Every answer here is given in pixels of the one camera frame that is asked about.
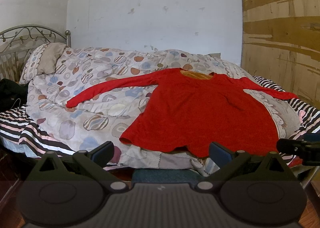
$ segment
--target comforter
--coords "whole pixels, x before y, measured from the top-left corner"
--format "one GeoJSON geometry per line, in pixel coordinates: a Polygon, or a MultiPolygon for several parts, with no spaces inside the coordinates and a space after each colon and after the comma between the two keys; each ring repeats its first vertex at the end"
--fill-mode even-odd
{"type": "MultiPolygon", "coordinates": [[[[119,141],[122,132],[144,111],[156,86],[118,88],[97,95],[76,108],[65,106],[70,98],[98,83],[175,67],[206,74],[224,73],[231,78],[248,77],[255,81],[237,65],[209,55],[172,49],[141,53],[111,48],[66,48],[57,61],[54,74],[35,76],[29,83],[26,111],[53,142],[62,142],[74,151],[90,151],[105,141],[112,141],[115,154],[110,163],[118,167],[189,168],[207,176],[218,169],[210,158],[199,159],[188,151],[149,151],[119,141]]],[[[291,133],[286,130],[288,132],[288,126],[292,126],[288,114],[293,113],[296,117],[297,114],[293,110],[283,113],[279,109],[286,102],[278,101],[284,104],[277,106],[267,94],[245,91],[265,105],[279,138],[288,137],[291,133]]]]}

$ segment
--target blue fabric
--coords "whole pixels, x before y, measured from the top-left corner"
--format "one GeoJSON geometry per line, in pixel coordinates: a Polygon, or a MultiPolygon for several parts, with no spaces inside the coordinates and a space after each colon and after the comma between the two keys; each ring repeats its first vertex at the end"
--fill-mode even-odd
{"type": "Polygon", "coordinates": [[[192,186],[204,179],[189,169],[136,169],[132,183],[190,183],[192,186]]]}
{"type": "Polygon", "coordinates": [[[220,168],[232,161],[232,154],[232,151],[224,147],[222,148],[222,146],[220,147],[215,143],[211,143],[209,146],[209,156],[214,159],[214,162],[220,168]]]}

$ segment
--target pillow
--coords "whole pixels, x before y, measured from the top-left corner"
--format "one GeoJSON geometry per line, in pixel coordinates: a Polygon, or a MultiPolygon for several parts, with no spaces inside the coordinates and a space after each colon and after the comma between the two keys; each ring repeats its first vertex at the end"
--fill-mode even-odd
{"type": "Polygon", "coordinates": [[[27,84],[37,75],[54,73],[65,48],[63,43],[49,43],[36,48],[23,69],[19,83],[27,84]]]}
{"type": "Polygon", "coordinates": [[[214,54],[208,54],[212,58],[219,58],[221,59],[221,53],[214,53],[214,54]]]}

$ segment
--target bed post finial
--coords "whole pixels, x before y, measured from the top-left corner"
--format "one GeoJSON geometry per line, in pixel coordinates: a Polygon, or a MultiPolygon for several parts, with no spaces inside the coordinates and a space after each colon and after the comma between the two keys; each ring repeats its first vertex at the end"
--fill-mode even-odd
{"type": "Polygon", "coordinates": [[[71,32],[70,32],[70,30],[66,30],[64,34],[67,37],[67,46],[71,47],[71,32]]]}

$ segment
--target metal headboard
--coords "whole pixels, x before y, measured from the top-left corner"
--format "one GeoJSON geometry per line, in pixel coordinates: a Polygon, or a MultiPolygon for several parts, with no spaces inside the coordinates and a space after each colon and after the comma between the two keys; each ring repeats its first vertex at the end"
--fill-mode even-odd
{"type": "Polygon", "coordinates": [[[0,79],[19,81],[23,66],[32,52],[44,43],[62,42],[71,47],[71,32],[64,35],[42,25],[20,25],[0,32],[0,79]]]}

